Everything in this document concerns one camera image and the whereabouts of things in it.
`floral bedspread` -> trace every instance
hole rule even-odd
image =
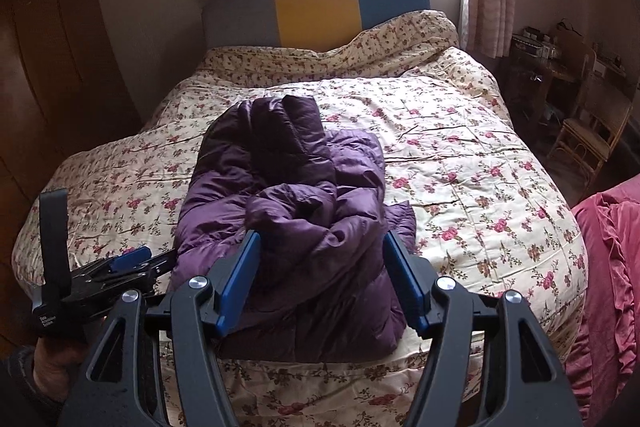
[[[172,236],[209,123],[233,103],[313,96],[326,128],[374,132],[385,151],[386,202],[409,199],[417,252],[472,291],[522,292],[561,358],[575,338],[586,254],[566,202],[514,133],[495,79],[457,49],[455,28],[412,12],[326,53],[219,48],[178,84],[135,136],[66,160],[49,188],[69,190],[72,267]],[[38,206],[13,266],[30,293],[42,279]],[[166,280],[159,282],[159,290]],[[429,350],[407,330],[385,360],[361,364],[220,361],[241,425],[401,424]],[[172,352],[162,347],[168,408],[180,423]],[[479,387],[474,336],[466,396]]]

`human hand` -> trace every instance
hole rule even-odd
[[[33,354],[33,381],[38,390],[56,402],[64,402],[69,394],[69,367],[79,365],[89,347],[76,341],[38,339]]]

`pink ruffled fabric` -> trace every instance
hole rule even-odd
[[[573,209],[589,258],[584,314],[566,372],[594,425],[633,373],[640,343],[640,176]]]

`wooden chair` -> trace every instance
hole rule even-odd
[[[602,166],[609,160],[631,115],[632,101],[602,77],[589,73],[585,79],[571,118],[562,122],[558,139],[546,156],[563,150],[586,174],[584,199]],[[590,164],[588,156],[595,160]]]

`sleeve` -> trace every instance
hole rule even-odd
[[[12,386],[13,393],[17,391],[20,397],[26,400],[24,408],[31,409],[40,418],[40,425],[54,427],[58,423],[62,404],[44,396],[38,390],[33,381],[33,353],[33,346],[19,347],[2,362],[10,380],[10,385],[7,387]],[[23,422],[22,425],[31,425],[31,423]]]

